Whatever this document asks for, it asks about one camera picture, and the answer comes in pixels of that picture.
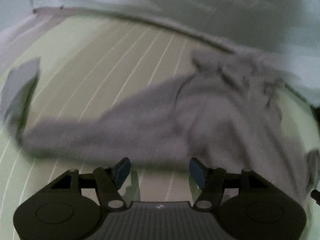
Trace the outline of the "grey garment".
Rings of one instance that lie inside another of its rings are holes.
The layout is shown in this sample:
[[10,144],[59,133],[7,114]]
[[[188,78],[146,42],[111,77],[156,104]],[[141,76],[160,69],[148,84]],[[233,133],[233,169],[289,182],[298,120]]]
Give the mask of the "grey garment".
[[184,166],[192,157],[230,172],[251,168],[298,202],[312,187],[299,146],[284,137],[273,99],[281,73],[251,55],[194,51],[196,71],[149,87],[97,119],[42,120],[25,129],[39,59],[8,74],[1,119],[39,156]]

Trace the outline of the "white printed storage bag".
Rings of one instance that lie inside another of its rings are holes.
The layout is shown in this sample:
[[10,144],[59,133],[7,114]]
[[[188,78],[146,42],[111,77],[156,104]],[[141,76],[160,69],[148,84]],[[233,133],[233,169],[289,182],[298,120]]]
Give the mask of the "white printed storage bag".
[[141,18],[223,44],[263,51],[293,74],[290,86],[319,106],[319,0],[1,0],[1,40],[43,8]]

